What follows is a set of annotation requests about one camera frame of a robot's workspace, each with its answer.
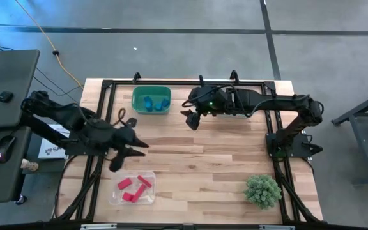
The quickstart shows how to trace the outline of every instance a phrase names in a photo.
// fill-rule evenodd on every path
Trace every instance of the transparent tray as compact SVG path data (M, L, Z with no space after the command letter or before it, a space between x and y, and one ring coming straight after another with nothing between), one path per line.
M142 176L148 182L151 183L151 188L146 187L146 190L140 196L139 200L136 203L132 203L130 201L125 201L122 199L123 193L128 192L130 194L135 194L139 189L142 182L137 179L138 175ZM127 188L120 190L118 188L118 183L123 181L126 178L130 178L132 180L132 184ZM112 205L121 205L121 204L152 204L156 198L156 174L152 171L117 171L112 176L112 190L109 198L109 203Z

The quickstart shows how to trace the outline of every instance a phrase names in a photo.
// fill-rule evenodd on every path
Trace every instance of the wooden tabletop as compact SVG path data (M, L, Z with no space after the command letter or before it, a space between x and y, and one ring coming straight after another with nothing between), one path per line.
M102 79L87 79L80 105L96 111ZM292 95L291 81L275 81L278 95ZM156 174L156 198L151 205L109 204L116 186L114 173L105 162L98 192L95 222L140 223L205 223L205 224L280 224L279 204L260 210L245 201L242 191L245 180L252 175L274 175L272 161L265 147L266 121L263 111L253 117L201 117L197 131L185 124L180 114L181 104L194 86L169 86L171 108L167 115L140 115L131 106L135 86L117 86L112 122L120 108L126 108L125 120L137 118L137 136L150 145L140 149L145 157L130 157L122 170L146 170ZM259 88L245 86L242 88ZM109 92L102 117L105 117ZM281 112L286 127L295 112ZM58 212L63 213L73 201L83 179L87 157L77 157L65 172ZM299 158L291 159L295 190L308 209L322 219L316 186L310 167ZM287 210L292 218L290 198L286 195ZM89 198L85 204L88 210Z

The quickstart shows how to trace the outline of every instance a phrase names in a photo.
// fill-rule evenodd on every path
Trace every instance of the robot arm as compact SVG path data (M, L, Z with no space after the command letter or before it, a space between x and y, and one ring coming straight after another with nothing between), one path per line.
M237 115L251 117L257 110L296 111L298 116L286 128L280 129L274 135L269 135L268 150L276 157L284 157L286 151L293 145L294 138L306 127L312 127L322 122L323 105L313 100L309 95L262 95L254 90L236 89L234 86L201 86L194 88L183 103L183 107L195 106L191 110L181 111L187 117L187 125L197 130L201 115L211 114ZM305 143L311 155L322 150L320 146Z
M76 103L60 105L49 99L47 92L34 91L22 102L24 119L22 124L31 127L32 131L46 138L48 141L68 150L66 153L105 156L109 148L118 151L116 157L111 160L109 169L116 172L123 165L126 157L144 156L144 153L125 145L148 148L149 146L140 141L132 127L137 120L130 118L124 126L114 128L114 125L99 119L93 111L80 107ZM71 138L53 130L44 122L36 119L33 115L50 118L67 130L71 131Z

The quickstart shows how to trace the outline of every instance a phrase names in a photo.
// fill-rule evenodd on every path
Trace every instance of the green plastic container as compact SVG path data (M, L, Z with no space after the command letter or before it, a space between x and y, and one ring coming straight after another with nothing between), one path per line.
M153 101L153 111L149 112L144 103L144 97L149 96ZM161 103L163 99L169 101L167 107L163 107L161 111L156 111L154 105ZM166 86L137 86L133 90L132 107L139 114L166 114L169 112L171 104L171 90Z

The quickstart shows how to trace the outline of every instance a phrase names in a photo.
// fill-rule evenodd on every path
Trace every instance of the succulent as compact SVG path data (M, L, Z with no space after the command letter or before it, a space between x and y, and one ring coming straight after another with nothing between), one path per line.
M246 200L261 209L274 207L282 197L276 181L266 174L251 176L247 179L247 186L248 189L243 191Z

